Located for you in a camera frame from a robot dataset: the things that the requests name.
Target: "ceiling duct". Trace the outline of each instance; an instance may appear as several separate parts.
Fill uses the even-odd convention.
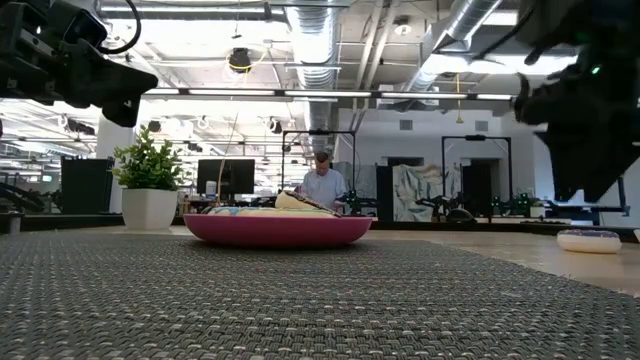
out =
[[[291,25],[291,46],[297,63],[298,81],[303,89],[331,90],[336,86],[336,70],[326,67],[337,60],[338,15],[336,8],[289,7],[285,9]],[[331,103],[306,102],[305,125],[308,130],[326,129],[331,117]],[[314,151],[324,150],[325,139],[310,136]]]
[[[161,5],[137,5],[143,20],[220,20],[220,21],[266,21],[286,23],[284,11],[270,7],[256,7],[239,3],[233,6],[193,5],[185,6],[180,2],[163,2]],[[124,2],[102,3],[96,11],[101,18],[132,20],[133,13]]]
[[[403,91],[429,90],[439,75],[430,70],[433,65],[430,63],[430,59],[433,59],[431,54],[445,46],[448,49],[468,51],[473,34],[501,2],[502,0],[456,0],[451,5],[451,14],[447,18],[429,25],[422,39],[422,66],[411,81],[405,84]],[[406,102],[396,105],[399,105],[394,107],[396,109],[404,107],[408,110]]]

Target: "gray woven mat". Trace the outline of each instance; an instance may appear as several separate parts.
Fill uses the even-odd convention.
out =
[[[0,359],[638,359],[640,299],[418,241],[0,238]]]

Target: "white shirt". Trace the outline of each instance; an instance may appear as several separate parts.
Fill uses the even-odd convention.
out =
[[[314,171],[304,176],[301,186],[302,194],[328,208],[333,208],[336,198],[344,195],[347,189],[344,178],[339,172],[329,169],[324,176]]]

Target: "pink dish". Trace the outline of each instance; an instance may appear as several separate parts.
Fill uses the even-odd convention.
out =
[[[272,218],[185,214],[187,228],[204,241],[245,247],[331,247],[360,239],[372,218]]]

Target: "white pillar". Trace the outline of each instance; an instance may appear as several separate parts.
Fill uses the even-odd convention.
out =
[[[133,145],[135,142],[135,128],[125,128],[114,124],[100,115],[98,121],[98,146],[96,147],[96,159],[107,159],[113,157],[113,150],[116,147],[124,148]],[[118,185],[118,180],[113,179],[111,184],[111,201],[109,202],[109,212],[122,212],[122,187]]]

